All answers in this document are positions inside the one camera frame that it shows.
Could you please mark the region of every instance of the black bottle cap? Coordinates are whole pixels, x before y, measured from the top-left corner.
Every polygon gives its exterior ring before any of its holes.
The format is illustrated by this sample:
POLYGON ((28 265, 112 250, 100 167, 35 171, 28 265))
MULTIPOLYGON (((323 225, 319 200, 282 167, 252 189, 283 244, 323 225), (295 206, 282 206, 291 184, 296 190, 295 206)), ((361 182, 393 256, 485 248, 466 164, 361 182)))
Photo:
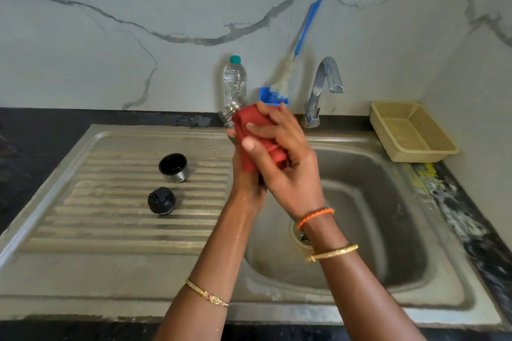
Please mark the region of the black bottle cap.
POLYGON ((176 204, 176 197, 169 188, 158 188, 147 197, 147 204, 153 213, 157 215, 168 215, 173 211, 176 204))

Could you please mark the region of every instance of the teal bottle cap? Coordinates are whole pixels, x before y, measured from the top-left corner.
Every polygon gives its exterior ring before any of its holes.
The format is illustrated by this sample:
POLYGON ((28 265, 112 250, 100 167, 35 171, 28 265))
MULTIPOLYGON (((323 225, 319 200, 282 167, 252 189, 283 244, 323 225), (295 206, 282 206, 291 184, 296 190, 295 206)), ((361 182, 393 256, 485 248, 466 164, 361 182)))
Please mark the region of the teal bottle cap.
POLYGON ((242 62, 242 59, 240 58, 239 55, 232 55, 231 57, 229 57, 229 62, 231 62, 232 64, 240 64, 240 62, 242 62))

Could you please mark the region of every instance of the beige perforated basket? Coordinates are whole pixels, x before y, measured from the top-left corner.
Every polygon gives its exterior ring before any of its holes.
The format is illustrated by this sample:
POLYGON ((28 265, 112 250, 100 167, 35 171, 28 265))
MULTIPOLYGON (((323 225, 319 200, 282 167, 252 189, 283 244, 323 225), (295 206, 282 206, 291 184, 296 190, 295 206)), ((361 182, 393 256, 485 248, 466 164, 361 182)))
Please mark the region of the beige perforated basket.
POLYGON ((433 163, 459 148, 416 102, 373 102, 370 122, 394 162, 433 163))

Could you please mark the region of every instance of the blue brush handle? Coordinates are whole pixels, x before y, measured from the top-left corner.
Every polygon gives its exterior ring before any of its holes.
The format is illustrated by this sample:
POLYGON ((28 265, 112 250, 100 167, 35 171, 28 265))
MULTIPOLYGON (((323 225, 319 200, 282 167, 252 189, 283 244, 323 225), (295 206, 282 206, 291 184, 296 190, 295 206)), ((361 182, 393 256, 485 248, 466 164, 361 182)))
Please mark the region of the blue brush handle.
POLYGON ((297 55, 298 52, 301 50, 302 44, 304 43, 304 39, 306 38, 306 33, 308 32, 311 22, 313 21, 313 18, 317 14, 321 2, 322 0, 317 0, 314 3, 311 3, 308 12, 308 19, 306 20, 306 24, 304 26, 304 31, 302 32, 301 38, 299 39, 299 41, 297 42, 297 46, 295 47, 295 52, 293 53, 294 55, 297 55))

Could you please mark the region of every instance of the fingernail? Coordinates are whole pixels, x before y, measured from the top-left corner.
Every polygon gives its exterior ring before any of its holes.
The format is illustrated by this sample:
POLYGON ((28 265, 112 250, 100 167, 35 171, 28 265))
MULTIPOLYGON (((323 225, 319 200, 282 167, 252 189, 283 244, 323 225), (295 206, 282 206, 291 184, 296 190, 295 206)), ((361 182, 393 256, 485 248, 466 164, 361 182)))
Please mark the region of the fingernail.
POLYGON ((254 142, 251 140, 251 138, 244 138, 244 140, 242 140, 242 146, 247 151, 251 151, 254 148, 254 142))

